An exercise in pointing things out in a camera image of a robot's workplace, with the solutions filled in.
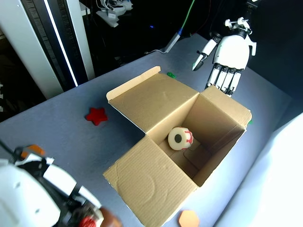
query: white robotic hand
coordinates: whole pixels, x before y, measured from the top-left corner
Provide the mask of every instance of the white robotic hand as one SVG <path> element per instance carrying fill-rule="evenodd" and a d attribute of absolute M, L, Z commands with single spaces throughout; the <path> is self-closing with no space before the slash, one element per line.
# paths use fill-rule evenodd
<path fill-rule="evenodd" d="M 225 26 L 232 30 L 232 35 L 225 36 L 222 39 L 215 34 L 205 45 L 192 70 L 198 70 L 203 61 L 209 56 L 212 50 L 218 45 L 214 54 L 214 67 L 208 79 L 206 87 L 215 85 L 218 89 L 231 96 L 238 85 L 241 77 L 241 71 L 246 68 L 251 55 L 256 54 L 257 43 L 250 40 L 249 34 L 252 33 L 248 20 L 239 18 L 237 21 L 225 21 Z"/>

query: open cardboard box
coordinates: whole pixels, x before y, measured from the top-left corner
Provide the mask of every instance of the open cardboard box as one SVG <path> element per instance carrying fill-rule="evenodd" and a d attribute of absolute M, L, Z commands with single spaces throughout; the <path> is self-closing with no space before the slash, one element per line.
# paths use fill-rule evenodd
<path fill-rule="evenodd" d="M 144 226 L 162 226 L 201 187 L 245 132 L 251 113 L 215 87 L 199 93 L 156 66 L 107 93 L 146 135 L 104 177 Z M 174 151 L 170 130 L 189 128 L 194 144 Z"/>

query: robotic hand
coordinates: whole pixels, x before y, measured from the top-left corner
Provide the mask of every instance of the robotic hand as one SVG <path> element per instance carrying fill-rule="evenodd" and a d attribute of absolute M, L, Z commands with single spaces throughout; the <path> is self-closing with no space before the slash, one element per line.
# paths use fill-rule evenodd
<path fill-rule="evenodd" d="M 98 199 L 37 145 L 0 159 L 0 220 L 6 227 L 121 227 Z"/>
<path fill-rule="evenodd" d="M 214 33 L 212 39 L 208 41 L 193 64 L 193 71 L 198 70 L 203 61 L 210 55 L 212 50 L 217 47 L 214 54 L 213 70 L 210 74 L 206 87 L 215 85 L 218 89 L 232 96 L 240 80 L 241 72 L 246 68 L 251 55 L 256 54 L 257 43 L 251 41 L 249 35 L 252 33 L 248 19 L 243 17 L 237 21 L 225 21 L 225 26 L 231 30 L 231 35 L 221 37 Z"/>

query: led light strip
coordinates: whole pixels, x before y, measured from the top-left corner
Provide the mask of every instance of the led light strip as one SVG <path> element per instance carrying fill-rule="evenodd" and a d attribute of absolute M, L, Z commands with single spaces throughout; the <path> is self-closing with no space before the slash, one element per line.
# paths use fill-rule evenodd
<path fill-rule="evenodd" d="M 59 41 L 59 45 L 60 45 L 60 47 L 61 47 L 62 53 L 63 53 L 64 58 L 65 58 L 65 60 L 66 60 L 67 66 L 68 66 L 68 68 L 69 68 L 69 70 L 70 70 L 70 72 L 71 72 L 72 79 L 73 79 L 73 81 L 74 81 L 74 83 L 75 83 L 75 85 L 76 85 L 76 87 L 77 87 L 77 86 L 78 86 L 78 83 L 77 83 L 77 81 L 76 81 L 75 75 L 74 75 L 74 73 L 73 73 L 73 71 L 72 71 L 72 69 L 71 69 L 70 61 L 68 60 L 67 55 L 66 55 L 66 52 L 65 52 L 65 49 L 64 49 L 64 47 L 63 47 L 63 43 L 62 43 L 62 40 L 61 40 L 61 38 L 60 38 L 60 35 L 59 35 L 59 32 L 58 32 L 57 26 L 56 26 L 56 24 L 55 24 L 55 20 L 53 19 L 53 14 L 52 14 L 52 12 L 51 12 L 51 9 L 49 8 L 49 5 L 48 5 L 47 0 L 44 0 L 44 3 L 45 3 L 45 6 L 46 6 L 46 9 L 47 9 L 49 18 L 51 19 L 51 22 L 52 22 L 52 25 L 53 25 L 53 29 L 55 30 L 57 39 L 58 39 L 58 41 Z"/>

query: tabletop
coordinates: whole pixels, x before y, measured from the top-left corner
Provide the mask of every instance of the tabletop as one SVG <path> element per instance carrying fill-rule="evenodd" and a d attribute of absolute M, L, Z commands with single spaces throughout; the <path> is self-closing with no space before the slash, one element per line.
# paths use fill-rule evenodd
<path fill-rule="evenodd" d="M 126 227 L 142 224 L 129 210 L 102 173 L 144 133 L 107 103 L 106 93 L 160 65 L 180 82 L 204 90 L 212 70 L 213 54 L 198 71 L 192 71 L 197 50 L 207 40 L 199 35 L 176 43 L 169 53 L 153 52 L 72 90 L 49 99 L 0 123 L 0 139 L 9 147 L 37 144 L 55 164 L 87 187 Z M 252 112 L 252 124 L 236 146 L 213 171 L 204 185 L 184 203 L 181 210 L 194 210 L 202 227 L 215 225 L 290 102 L 290 97 L 260 75 L 246 68 L 233 98 Z M 104 107 L 107 122 L 99 126 L 85 120 L 90 107 Z M 8 158 L 0 148 L 0 158 Z M 165 227 L 176 227 L 178 214 Z"/>

